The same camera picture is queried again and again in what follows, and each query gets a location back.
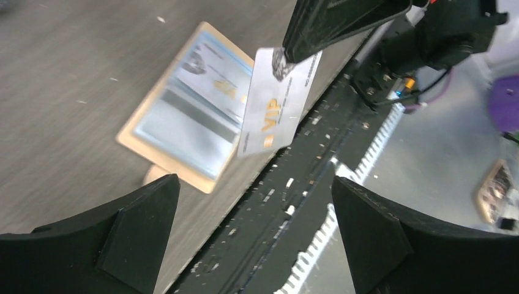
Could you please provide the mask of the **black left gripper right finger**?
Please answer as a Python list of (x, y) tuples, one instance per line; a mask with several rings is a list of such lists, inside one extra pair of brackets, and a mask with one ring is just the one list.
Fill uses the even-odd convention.
[(455, 225), (335, 177), (357, 293), (517, 293), (518, 237)]

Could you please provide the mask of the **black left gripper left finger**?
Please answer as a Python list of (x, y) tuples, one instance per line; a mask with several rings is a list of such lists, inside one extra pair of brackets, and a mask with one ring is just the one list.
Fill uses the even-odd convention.
[(30, 233), (1, 235), (2, 293), (153, 293), (179, 199), (165, 175)]

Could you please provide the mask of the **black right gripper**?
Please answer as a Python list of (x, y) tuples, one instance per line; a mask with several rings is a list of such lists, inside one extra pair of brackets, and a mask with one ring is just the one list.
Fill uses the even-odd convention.
[[(298, 0), (282, 42), (289, 63), (404, 15), (412, 0)], [(393, 80), (423, 67), (450, 73), (473, 54), (486, 52), (496, 29), (509, 20), (497, 1), (430, 1), (415, 24), (396, 21), (350, 79), (370, 108), (383, 100)]]

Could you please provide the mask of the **silver VIP credit card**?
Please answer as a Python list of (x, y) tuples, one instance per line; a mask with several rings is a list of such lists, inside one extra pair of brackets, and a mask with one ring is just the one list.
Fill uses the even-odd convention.
[(321, 55), (292, 64), (282, 48), (258, 49), (237, 156), (276, 151), (293, 142)]

